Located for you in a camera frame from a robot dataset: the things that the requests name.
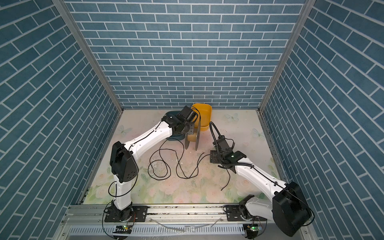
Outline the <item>grey perforated cable spool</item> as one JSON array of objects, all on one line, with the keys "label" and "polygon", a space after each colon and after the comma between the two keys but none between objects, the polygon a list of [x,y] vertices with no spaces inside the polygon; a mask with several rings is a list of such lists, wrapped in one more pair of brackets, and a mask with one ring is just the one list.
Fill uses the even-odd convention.
[{"label": "grey perforated cable spool", "polygon": [[199,141],[201,134],[201,123],[200,120],[197,119],[197,122],[194,125],[194,129],[190,129],[190,131],[185,136],[185,149],[189,148],[190,143],[195,143],[195,150],[198,150]]}]

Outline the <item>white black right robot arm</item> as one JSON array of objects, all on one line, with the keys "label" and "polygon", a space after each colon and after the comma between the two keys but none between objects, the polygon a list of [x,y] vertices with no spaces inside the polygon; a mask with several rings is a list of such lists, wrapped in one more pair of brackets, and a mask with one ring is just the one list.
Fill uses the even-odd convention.
[{"label": "white black right robot arm", "polygon": [[292,237],[314,216],[297,183],[288,184],[268,174],[254,165],[242,152],[234,152],[223,136],[215,139],[213,145],[215,149],[210,156],[212,163],[245,178],[267,197],[265,201],[248,195],[241,200],[239,212],[242,219],[251,221],[261,217],[272,220],[285,235]]}]

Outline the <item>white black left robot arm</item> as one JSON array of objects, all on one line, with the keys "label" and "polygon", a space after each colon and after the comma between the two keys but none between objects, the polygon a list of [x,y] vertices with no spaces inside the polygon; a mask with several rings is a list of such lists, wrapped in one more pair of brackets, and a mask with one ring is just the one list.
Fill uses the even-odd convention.
[{"label": "white black left robot arm", "polygon": [[139,176],[139,158],[159,142],[173,134],[186,134],[198,119],[197,113],[187,110],[175,116],[164,115],[159,123],[139,137],[125,143],[115,142],[112,147],[110,166],[115,181],[113,206],[119,211],[132,208],[131,191]]}]

